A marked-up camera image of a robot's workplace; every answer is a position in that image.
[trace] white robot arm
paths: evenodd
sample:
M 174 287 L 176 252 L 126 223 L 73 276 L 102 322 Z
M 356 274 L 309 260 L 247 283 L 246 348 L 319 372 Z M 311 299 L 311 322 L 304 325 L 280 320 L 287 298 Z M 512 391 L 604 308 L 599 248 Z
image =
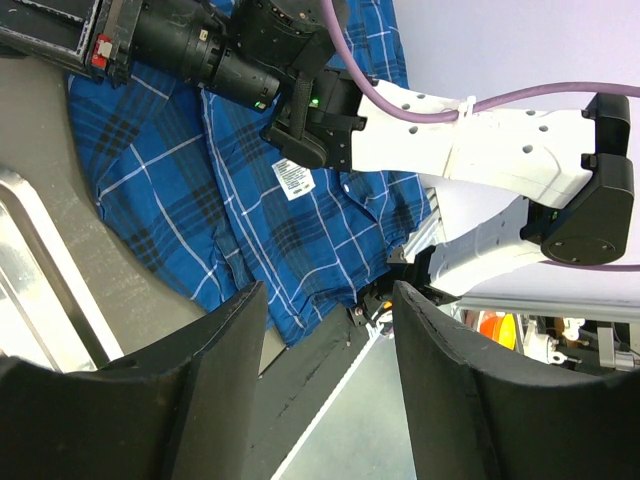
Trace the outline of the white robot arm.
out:
M 466 235 L 392 268 L 379 289 L 402 279 L 442 302 L 525 265 L 601 265 L 624 254 L 633 206 L 626 97 L 598 94 L 585 110 L 473 113 L 473 101 L 375 82 L 398 108 L 460 112 L 455 122 L 415 125 L 380 110 L 344 72 L 325 74 L 316 79 L 301 139 L 286 136 L 286 108 L 264 132 L 287 158 L 310 168 L 424 173 L 520 195 Z

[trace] black bracket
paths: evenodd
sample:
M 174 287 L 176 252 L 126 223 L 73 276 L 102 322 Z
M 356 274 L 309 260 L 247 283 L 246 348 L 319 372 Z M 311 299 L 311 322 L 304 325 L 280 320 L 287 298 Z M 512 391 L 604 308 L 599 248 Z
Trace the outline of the black bracket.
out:
M 391 300 L 393 296 L 393 285 L 397 281 L 407 282 L 418 290 L 430 302 L 436 306 L 448 305 L 460 300 L 459 297 L 433 288 L 431 276 L 429 275 L 429 263 L 431 256 L 436 250 L 435 245 L 431 245 L 418 253 L 411 264 L 392 264 L 391 270 L 378 278 L 372 285 L 372 294 L 380 300 Z
M 143 0 L 128 0 L 124 3 L 111 0 L 104 29 L 102 32 L 96 32 L 109 38 L 113 45 L 107 65 L 107 76 L 114 87 L 127 84 L 131 76 L 133 35 L 144 7 L 143 3 Z
M 584 111 L 595 121 L 596 151 L 582 158 L 591 180 L 560 210 L 531 203 L 521 236 L 540 245 L 551 260 L 569 265 L 603 265 L 626 251 L 634 186 L 629 144 L 629 100 L 597 94 Z
M 290 134 L 291 97 L 283 94 L 262 139 L 303 167 L 351 171 L 351 132 L 366 119 L 358 116 L 362 92 L 349 74 L 326 68 L 315 78 L 300 139 Z

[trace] black robotic arm segment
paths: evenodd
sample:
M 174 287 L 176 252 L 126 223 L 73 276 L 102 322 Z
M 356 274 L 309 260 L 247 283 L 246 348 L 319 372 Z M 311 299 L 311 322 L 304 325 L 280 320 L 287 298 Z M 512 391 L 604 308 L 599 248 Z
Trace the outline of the black robotic arm segment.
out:
M 0 45 L 114 86 L 140 61 L 256 111 L 335 53 L 317 0 L 0 0 Z
M 306 168 L 351 171 L 351 134 L 367 123 L 358 115 L 361 99 L 362 92 L 346 70 L 325 68 L 315 78 L 301 138 L 291 132 L 291 101 L 278 103 L 261 136 L 283 157 Z

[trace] gray floor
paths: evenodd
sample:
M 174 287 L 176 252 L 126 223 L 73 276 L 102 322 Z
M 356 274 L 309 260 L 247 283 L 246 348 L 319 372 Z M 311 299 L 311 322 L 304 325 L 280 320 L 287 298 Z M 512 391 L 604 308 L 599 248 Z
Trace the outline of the gray floor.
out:
M 416 478 L 392 340 L 378 340 L 281 478 Z
M 0 164 L 36 189 L 125 353 L 202 310 L 146 271 L 94 213 L 78 169 L 62 73 L 33 59 L 0 59 Z M 284 345 L 267 332 L 263 367 Z

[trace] gray table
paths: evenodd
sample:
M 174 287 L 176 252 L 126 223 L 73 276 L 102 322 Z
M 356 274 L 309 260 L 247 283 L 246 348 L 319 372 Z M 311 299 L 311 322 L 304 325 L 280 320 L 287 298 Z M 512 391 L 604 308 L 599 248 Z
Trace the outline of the gray table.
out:
M 0 59 L 0 164 L 27 179 L 55 222 L 125 353 L 202 316 L 153 277 L 99 221 L 74 151 L 61 71 Z M 267 332 L 262 368 L 283 350 Z

